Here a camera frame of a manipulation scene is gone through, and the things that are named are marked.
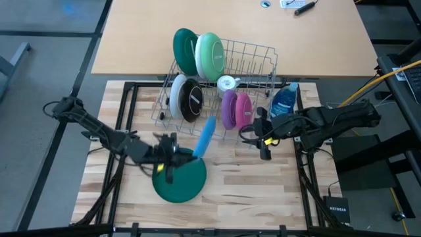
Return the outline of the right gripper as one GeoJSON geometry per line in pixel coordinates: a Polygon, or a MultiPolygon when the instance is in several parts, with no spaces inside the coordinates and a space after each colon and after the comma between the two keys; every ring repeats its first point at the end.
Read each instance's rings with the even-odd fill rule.
{"type": "Polygon", "coordinates": [[[256,136],[254,140],[286,139],[298,135],[297,115],[279,115],[272,120],[267,120],[268,111],[264,107],[257,107],[257,114],[259,118],[254,119],[252,123],[256,136]]]}

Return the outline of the pink plate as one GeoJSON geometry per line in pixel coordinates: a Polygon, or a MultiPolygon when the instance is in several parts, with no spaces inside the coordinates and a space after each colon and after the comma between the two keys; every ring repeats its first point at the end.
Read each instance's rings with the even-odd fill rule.
{"type": "Polygon", "coordinates": [[[252,105],[250,97],[242,92],[237,95],[235,103],[235,122],[236,127],[241,128],[250,123],[252,116],[252,105]]]}

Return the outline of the dark green plate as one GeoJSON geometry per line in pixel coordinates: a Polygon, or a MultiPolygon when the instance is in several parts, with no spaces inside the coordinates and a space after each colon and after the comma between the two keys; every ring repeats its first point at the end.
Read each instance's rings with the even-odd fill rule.
{"type": "Polygon", "coordinates": [[[174,57],[181,71],[188,76],[197,75],[195,64],[195,46],[197,40],[197,35],[187,28],[180,28],[174,34],[174,57]]]}
{"type": "Polygon", "coordinates": [[[154,165],[152,183],[156,193],[170,203],[184,203],[195,198],[207,179],[204,160],[198,159],[172,170],[172,183],[166,181],[166,167],[154,165]]]}

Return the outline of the blue plate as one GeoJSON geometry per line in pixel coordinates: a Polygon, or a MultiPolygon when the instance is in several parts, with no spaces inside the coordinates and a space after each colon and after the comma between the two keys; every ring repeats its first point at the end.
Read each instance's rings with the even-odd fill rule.
{"type": "Polygon", "coordinates": [[[198,142],[196,144],[196,147],[193,151],[194,157],[201,159],[205,155],[206,150],[212,140],[212,136],[214,134],[215,128],[216,128],[216,117],[210,116],[207,119],[205,126],[203,127],[202,134],[200,135],[198,142]]]}

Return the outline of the purple plate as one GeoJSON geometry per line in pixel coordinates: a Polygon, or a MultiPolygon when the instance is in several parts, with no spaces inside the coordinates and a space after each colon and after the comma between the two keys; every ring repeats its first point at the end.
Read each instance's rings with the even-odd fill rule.
{"type": "Polygon", "coordinates": [[[235,105],[237,94],[233,90],[226,90],[222,98],[221,117],[222,124],[226,130],[231,130],[236,126],[235,105]]]}

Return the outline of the wire dish rack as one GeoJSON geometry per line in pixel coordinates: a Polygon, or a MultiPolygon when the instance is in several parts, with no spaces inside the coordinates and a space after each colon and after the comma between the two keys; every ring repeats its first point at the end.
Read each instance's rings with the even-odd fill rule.
{"type": "MultiPolygon", "coordinates": [[[[256,108],[263,107],[270,110],[272,96],[275,94],[276,59],[278,54],[273,47],[243,43],[229,39],[222,39],[224,47],[224,74],[239,78],[239,85],[235,89],[237,94],[246,93],[252,105],[252,118],[257,117],[256,108]]],[[[157,126],[190,135],[196,140],[201,135],[209,116],[216,117],[216,128],[212,139],[230,145],[242,145],[237,128],[225,129],[222,123],[222,98],[218,95],[217,84],[194,76],[203,92],[203,107],[199,118],[188,122],[184,118],[173,118],[170,113],[170,87],[182,70],[177,62],[171,64],[169,72],[164,77],[164,83],[153,107],[151,118],[157,126]]]]}

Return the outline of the black plate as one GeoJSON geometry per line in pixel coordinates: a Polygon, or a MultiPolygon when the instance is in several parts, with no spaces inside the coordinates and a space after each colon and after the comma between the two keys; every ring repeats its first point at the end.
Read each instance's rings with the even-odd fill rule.
{"type": "Polygon", "coordinates": [[[180,109],[183,118],[194,122],[201,114],[203,108],[203,91],[198,81],[189,78],[182,85],[180,109]]]}

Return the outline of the white plate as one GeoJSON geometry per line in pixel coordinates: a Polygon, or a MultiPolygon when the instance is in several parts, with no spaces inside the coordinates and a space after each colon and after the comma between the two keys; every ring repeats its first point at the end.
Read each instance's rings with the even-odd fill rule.
{"type": "Polygon", "coordinates": [[[171,90],[170,90],[170,98],[169,98],[169,106],[170,106],[170,113],[174,119],[181,119],[182,112],[180,107],[180,91],[182,86],[187,81],[187,78],[183,74],[177,75],[175,77],[171,90]]]}

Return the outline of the light green plate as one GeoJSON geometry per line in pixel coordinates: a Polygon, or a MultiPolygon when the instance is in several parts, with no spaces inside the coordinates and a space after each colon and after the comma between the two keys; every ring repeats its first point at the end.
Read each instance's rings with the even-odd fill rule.
{"type": "Polygon", "coordinates": [[[215,82],[223,75],[225,62],[225,50],[221,39],[212,32],[200,35],[195,46],[195,66],[198,75],[215,82]]]}

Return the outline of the blue dish soap bottle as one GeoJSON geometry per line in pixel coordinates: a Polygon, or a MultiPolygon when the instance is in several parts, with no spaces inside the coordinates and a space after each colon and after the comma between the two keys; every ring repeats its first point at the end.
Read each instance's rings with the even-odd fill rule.
{"type": "Polygon", "coordinates": [[[275,94],[270,110],[271,119],[278,115],[290,114],[293,112],[297,99],[298,87],[298,83],[293,82],[288,86],[284,86],[275,94]]]}

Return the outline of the white mug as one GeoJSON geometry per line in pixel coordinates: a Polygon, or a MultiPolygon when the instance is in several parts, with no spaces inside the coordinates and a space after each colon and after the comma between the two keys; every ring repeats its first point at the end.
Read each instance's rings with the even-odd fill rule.
{"type": "Polygon", "coordinates": [[[223,75],[217,80],[217,92],[220,98],[223,98],[227,90],[235,90],[241,84],[240,78],[234,78],[229,75],[223,75]]]}

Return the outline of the black marker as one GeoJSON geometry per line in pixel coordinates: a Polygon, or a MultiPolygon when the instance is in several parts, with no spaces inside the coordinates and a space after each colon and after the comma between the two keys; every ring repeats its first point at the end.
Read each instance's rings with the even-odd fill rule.
{"type": "Polygon", "coordinates": [[[310,3],[307,3],[306,5],[298,8],[297,10],[295,10],[294,15],[299,16],[299,15],[303,14],[304,12],[312,9],[315,6],[315,4],[317,4],[317,2],[318,2],[318,0],[311,1],[310,3]]]}

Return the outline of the tan desk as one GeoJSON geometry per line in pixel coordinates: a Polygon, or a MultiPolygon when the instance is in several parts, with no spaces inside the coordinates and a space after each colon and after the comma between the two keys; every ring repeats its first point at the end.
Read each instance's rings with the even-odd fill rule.
{"type": "Polygon", "coordinates": [[[164,74],[180,28],[274,48],[284,76],[368,77],[377,55],[353,0],[318,0],[295,16],[280,0],[114,0],[94,74],[164,74]]]}

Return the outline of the black side desk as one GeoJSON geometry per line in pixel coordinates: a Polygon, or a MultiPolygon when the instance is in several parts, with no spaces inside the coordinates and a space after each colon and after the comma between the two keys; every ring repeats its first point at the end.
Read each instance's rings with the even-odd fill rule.
{"type": "Polygon", "coordinates": [[[398,171],[412,171],[421,186],[421,105],[415,101],[407,81],[398,81],[395,77],[397,72],[421,65],[421,60],[411,61],[418,53],[421,53],[421,38],[414,40],[398,54],[378,57],[378,68],[383,77],[374,81],[375,84],[386,81],[410,129],[339,161],[336,165],[339,173],[403,153],[406,161],[396,162],[395,168],[398,171]]]}

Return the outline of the grey furniture frame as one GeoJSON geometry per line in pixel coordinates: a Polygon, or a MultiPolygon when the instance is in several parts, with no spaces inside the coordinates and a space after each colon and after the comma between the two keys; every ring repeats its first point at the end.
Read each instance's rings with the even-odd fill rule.
{"type": "Polygon", "coordinates": [[[11,79],[13,78],[25,52],[29,52],[31,50],[31,45],[28,42],[24,42],[20,44],[11,60],[8,61],[4,57],[0,56],[0,73],[5,76],[4,80],[0,80],[0,100],[3,98],[7,88],[9,87],[11,79]]]}

